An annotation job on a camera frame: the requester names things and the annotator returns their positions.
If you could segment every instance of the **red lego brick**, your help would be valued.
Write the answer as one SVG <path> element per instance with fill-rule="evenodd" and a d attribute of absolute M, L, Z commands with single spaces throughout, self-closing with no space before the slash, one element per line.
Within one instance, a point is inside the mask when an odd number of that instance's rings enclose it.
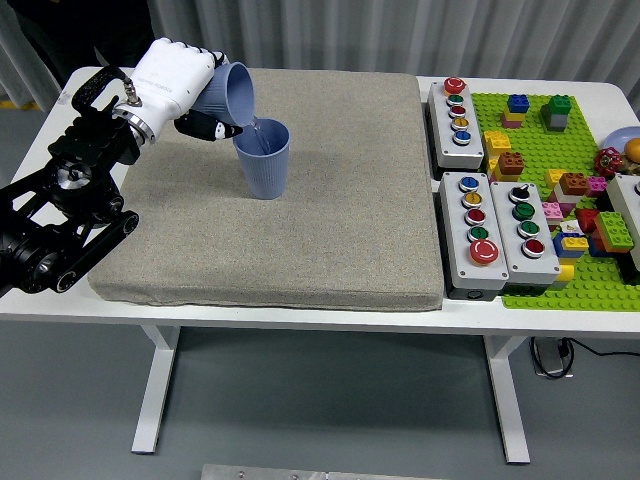
<path fill-rule="evenodd" d="M 498 166 L 503 175 L 520 175 L 524 170 L 524 159 L 520 152 L 501 153 Z"/>
<path fill-rule="evenodd" d="M 584 195 L 589 184 L 582 173 L 565 173 L 560 177 L 560 187 L 565 195 Z"/>
<path fill-rule="evenodd" d="M 576 208 L 576 219 L 584 233 L 591 233 L 596 229 L 596 217 L 599 213 L 595 208 Z"/>
<path fill-rule="evenodd" d="M 585 194 L 587 197 L 599 197 L 607 189 L 607 179 L 604 177 L 589 177 L 587 178 L 587 184 L 589 185 Z"/>

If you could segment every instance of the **gray floor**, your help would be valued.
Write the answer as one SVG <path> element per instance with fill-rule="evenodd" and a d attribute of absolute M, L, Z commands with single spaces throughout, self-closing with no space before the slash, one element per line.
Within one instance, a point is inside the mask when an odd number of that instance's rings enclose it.
<path fill-rule="evenodd" d="M 5 165 L 38 122 L 0 111 Z M 640 341 L 587 342 L 640 351 Z M 138 327 L 0 323 L 0 479 L 196 480 L 205 463 L 640 477 L 640 358 L 578 349 L 575 377 L 550 381 L 518 349 L 532 463 L 509 466 L 478 337 L 184 329 L 157 453 L 138 456 L 129 449 L 152 355 Z"/>

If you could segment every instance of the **cable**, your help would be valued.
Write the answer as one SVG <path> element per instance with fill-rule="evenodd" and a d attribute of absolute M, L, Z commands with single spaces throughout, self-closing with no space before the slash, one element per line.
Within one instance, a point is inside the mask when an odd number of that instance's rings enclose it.
<path fill-rule="evenodd" d="M 571 341 L 565 342 L 565 340 L 568 340 L 568 339 L 564 339 L 564 338 L 562 339 L 562 347 L 566 346 L 566 348 L 568 349 L 567 355 L 562 355 L 562 358 L 569 356 L 569 361 L 567 362 L 567 364 L 564 365 L 564 367 L 560 372 L 549 373 L 544 369 L 544 367 L 542 366 L 542 363 L 540 362 L 540 358 L 538 357 L 538 352 L 536 351 L 536 347 L 535 347 L 535 340 L 536 340 L 536 337 L 531 337 L 529 339 L 529 351 L 531 352 L 531 359 L 533 360 L 533 363 L 536 365 L 538 370 L 540 370 L 540 372 L 542 372 L 542 374 L 545 377 L 550 378 L 552 380 L 558 380 L 559 378 L 564 378 L 567 375 L 567 373 L 569 373 L 569 370 L 571 370 L 571 366 L 573 365 L 574 350 L 573 350 L 573 345 Z"/>
<path fill-rule="evenodd" d="M 585 350 L 588 350 L 591 353 L 593 353 L 594 355 L 598 355 L 599 357 L 608 357 L 608 356 L 611 356 L 611 355 L 632 355 L 634 357 L 640 357 L 640 353 L 638 353 L 638 352 L 598 352 L 598 351 L 594 350 L 593 348 L 585 345 L 584 343 L 579 342 L 575 338 L 564 338 L 563 340 L 568 340 L 570 343 L 576 343 L 576 344 L 580 345 L 582 348 L 584 348 Z"/>
<path fill-rule="evenodd" d="M 608 357 L 612 355 L 631 355 L 634 357 L 640 357 L 640 353 L 638 352 L 598 352 L 597 350 L 594 350 L 593 348 L 589 347 L 588 345 L 585 345 L 584 343 L 580 342 L 579 340 L 576 340 L 575 338 L 563 337 L 560 339 L 558 343 L 558 353 L 562 358 L 569 357 L 569 360 L 567 364 L 562 368 L 562 371 L 558 373 L 549 373 L 544 369 L 544 367 L 542 366 L 542 363 L 540 362 L 540 358 L 538 357 L 538 352 L 535 348 L 535 339 L 536 337 L 531 337 L 529 339 L 529 351 L 531 352 L 531 359 L 533 360 L 533 363 L 538 368 L 538 370 L 540 370 L 540 372 L 545 377 L 550 378 L 552 380 L 564 378 L 567 375 L 567 373 L 569 373 L 569 370 L 571 369 L 571 366 L 573 365 L 573 360 L 575 358 L 575 350 L 573 348 L 574 343 L 577 345 L 580 345 L 585 350 L 588 350 L 589 352 L 599 357 Z"/>

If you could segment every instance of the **cup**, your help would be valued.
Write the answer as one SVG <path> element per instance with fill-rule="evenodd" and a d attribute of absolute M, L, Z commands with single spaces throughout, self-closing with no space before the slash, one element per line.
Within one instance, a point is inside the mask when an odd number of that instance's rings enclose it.
<path fill-rule="evenodd" d="M 244 127 L 253 119 L 255 92 L 249 70 L 240 62 L 220 65 L 191 107 L 223 123 Z"/>
<path fill-rule="evenodd" d="M 253 196 L 273 200 L 284 193 L 287 185 L 291 135 L 286 125 L 272 118 L 259 118 L 256 125 L 257 128 L 245 127 L 233 137 L 233 145 Z"/>

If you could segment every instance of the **lego baseplate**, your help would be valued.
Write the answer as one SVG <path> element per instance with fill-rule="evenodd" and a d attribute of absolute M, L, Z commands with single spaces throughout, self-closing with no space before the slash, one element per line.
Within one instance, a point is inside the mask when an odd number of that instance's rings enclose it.
<path fill-rule="evenodd" d="M 522 153 L 525 161 L 520 181 L 535 183 L 543 200 L 551 193 L 545 182 L 549 169 L 594 175 L 593 159 L 598 145 L 574 97 L 567 129 L 552 134 L 545 131 L 539 114 L 550 95 L 528 95 L 529 112 L 517 129 L 503 128 L 500 121 L 508 94 L 474 93 L 472 98 L 480 131 L 499 130 L 509 136 L 512 151 Z M 583 197 L 578 207 L 595 208 L 594 200 Z M 565 220 L 573 218 L 572 213 Z M 547 290 L 538 297 L 504 295 L 502 300 L 505 307 L 514 309 L 637 311 L 640 287 L 622 283 L 614 259 L 592 258 L 587 252 L 576 265 L 574 279 L 564 289 Z"/>

